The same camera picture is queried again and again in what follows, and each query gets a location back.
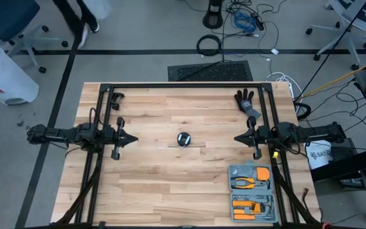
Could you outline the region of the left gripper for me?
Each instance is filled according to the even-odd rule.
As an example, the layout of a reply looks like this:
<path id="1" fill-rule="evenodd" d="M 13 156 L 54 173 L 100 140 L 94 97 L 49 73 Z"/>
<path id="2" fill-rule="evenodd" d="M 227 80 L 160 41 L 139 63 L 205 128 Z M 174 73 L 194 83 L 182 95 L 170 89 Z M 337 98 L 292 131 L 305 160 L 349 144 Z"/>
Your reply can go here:
<path id="1" fill-rule="evenodd" d="M 117 118 L 117 129 L 115 130 L 109 124 L 105 125 L 103 128 L 103 137 L 104 137 L 104 145 L 114 145 L 114 149 L 111 153 L 111 158 L 114 160 L 119 160 L 119 147 L 121 146 L 121 131 L 123 130 L 123 118 Z M 123 130 L 123 147 L 126 145 L 138 141 L 137 137 L 128 134 L 125 130 Z"/>

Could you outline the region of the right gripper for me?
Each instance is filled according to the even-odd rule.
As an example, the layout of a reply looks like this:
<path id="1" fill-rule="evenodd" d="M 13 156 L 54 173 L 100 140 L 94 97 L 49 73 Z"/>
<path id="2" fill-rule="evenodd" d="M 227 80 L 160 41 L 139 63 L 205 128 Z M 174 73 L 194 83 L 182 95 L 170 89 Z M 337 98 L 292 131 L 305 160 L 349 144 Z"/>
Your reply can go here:
<path id="1" fill-rule="evenodd" d="M 260 127 L 256 126 L 256 117 L 248 117 L 248 130 L 244 134 L 238 135 L 234 140 L 248 147 L 254 148 L 253 158 L 254 160 L 259 160 L 262 157 L 261 150 L 259 149 L 259 144 L 266 144 L 269 138 L 269 129 L 263 125 Z"/>

